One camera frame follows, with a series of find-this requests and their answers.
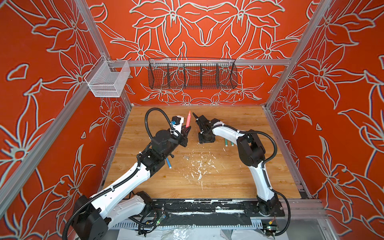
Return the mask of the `red pen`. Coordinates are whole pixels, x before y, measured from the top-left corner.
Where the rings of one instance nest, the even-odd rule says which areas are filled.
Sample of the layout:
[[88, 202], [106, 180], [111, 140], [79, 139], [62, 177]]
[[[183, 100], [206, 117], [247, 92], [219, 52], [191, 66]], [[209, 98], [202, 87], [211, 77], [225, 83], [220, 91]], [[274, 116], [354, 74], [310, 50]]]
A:
[[191, 111], [189, 111], [189, 114], [187, 116], [186, 128], [188, 128], [190, 125], [191, 125]]

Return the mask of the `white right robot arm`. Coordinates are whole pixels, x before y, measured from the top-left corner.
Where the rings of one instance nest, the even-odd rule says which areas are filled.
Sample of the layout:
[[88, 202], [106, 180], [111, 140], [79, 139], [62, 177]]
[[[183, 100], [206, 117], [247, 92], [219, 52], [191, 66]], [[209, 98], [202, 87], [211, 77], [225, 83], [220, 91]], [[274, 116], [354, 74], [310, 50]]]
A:
[[[213, 143], [216, 137], [222, 137], [238, 147], [239, 158], [249, 168], [257, 188], [260, 214], [263, 216], [272, 214], [279, 200], [276, 191], [271, 186], [266, 163], [277, 155], [278, 147], [275, 140], [261, 131], [242, 131], [226, 125], [218, 119], [208, 120], [203, 115], [193, 115], [200, 129], [199, 143]], [[259, 138], [260, 135], [270, 140], [273, 145], [273, 153], [268, 158], [266, 158], [266, 149]]]

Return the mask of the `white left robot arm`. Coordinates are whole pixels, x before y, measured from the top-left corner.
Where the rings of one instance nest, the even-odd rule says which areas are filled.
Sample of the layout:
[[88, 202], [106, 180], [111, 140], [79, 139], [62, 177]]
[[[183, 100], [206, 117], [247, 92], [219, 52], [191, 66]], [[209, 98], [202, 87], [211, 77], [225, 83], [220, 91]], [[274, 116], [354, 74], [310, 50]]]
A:
[[69, 228], [73, 228], [81, 240], [100, 240], [118, 220], [140, 214], [149, 201], [148, 196], [137, 194], [126, 201], [124, 197], [157, 173], [178, 146], [187, 146], [190, 130], [191, 127], [183, 126], [176, 135], [170, 130], [158, 131], [123, 176], [90, 198], [78, 198], [62, 238], [66, 240]]

